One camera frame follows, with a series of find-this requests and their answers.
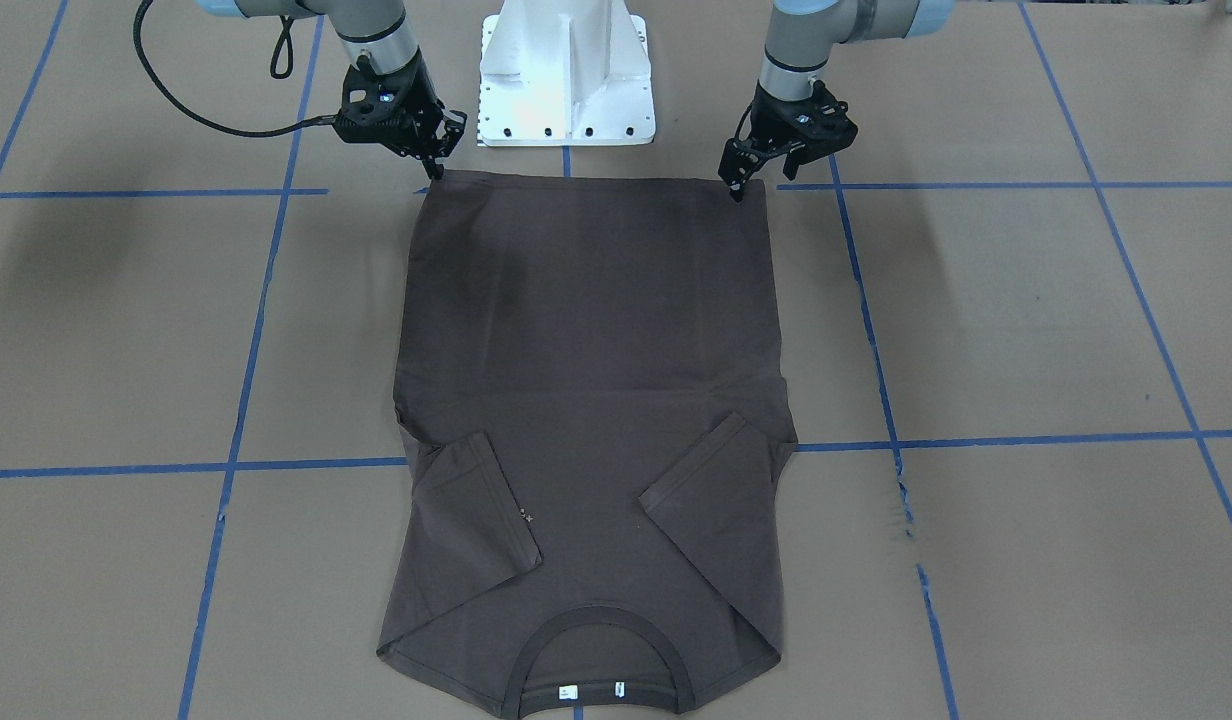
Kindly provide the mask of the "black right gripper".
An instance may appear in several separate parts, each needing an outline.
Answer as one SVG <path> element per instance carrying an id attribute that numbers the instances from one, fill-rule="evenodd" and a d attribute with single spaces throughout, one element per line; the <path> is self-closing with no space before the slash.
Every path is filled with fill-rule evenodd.
<path id="1" fill-rule="evenodd" d="M 360 55 L 342 78 L 334 132 L 346 143 L 379 143 L 388 150 L 421 150 L 429 181 L 444 178 L 444 158 L 460 145 L 468 113 L 444 108 L 419 53 L 400 69 L 379 74 Z"/>

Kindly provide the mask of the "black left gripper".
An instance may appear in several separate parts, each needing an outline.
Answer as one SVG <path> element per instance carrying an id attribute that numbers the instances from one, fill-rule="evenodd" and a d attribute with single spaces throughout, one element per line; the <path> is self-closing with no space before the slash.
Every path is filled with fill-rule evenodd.
<path id="1" fill-rule="evenodd" d="M 745 197 L 747 184 L 768 162 L 782 159 L 788 181 L 804 164 L 848 149 L 857 141 L 857 125 L 848 117 L 848 104 L 837 100 L 821 79 L 803 100 L 781 100 L 756 88 L 749 108 L 750 129 L 744 141 L 724 142 L 718 178 L 734 202 Z"/>

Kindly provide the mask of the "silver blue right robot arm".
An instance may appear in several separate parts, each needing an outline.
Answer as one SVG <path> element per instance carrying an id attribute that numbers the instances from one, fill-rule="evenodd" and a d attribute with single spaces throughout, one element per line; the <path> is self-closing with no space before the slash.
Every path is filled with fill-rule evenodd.
<path id="1" fill-rule="evenodd" d="M 201 1 L 219 17 L 326 18 L 347 54 L 341 108 L 319 120 L 346 143 L 419 160 L 437 181 L 464 136 L 466 113 L 439 100 L 402 1 Z"/>

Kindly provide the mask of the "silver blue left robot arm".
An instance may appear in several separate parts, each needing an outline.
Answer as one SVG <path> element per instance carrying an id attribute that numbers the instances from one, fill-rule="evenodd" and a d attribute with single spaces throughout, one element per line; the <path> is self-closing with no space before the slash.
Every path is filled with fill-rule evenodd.
<path id="1" fill-rule="evenodd" d="M 857 138 L 846 102 L 823 83 L 837 44 L 912 38 L 941 30 L 954 1 L 775 1 L 763 67 L 748 108 L 724 143 L 718 178 L 732 201 L 740 202 L 754 174 L 781 160 L 793 181 L 800 168 Z"/>

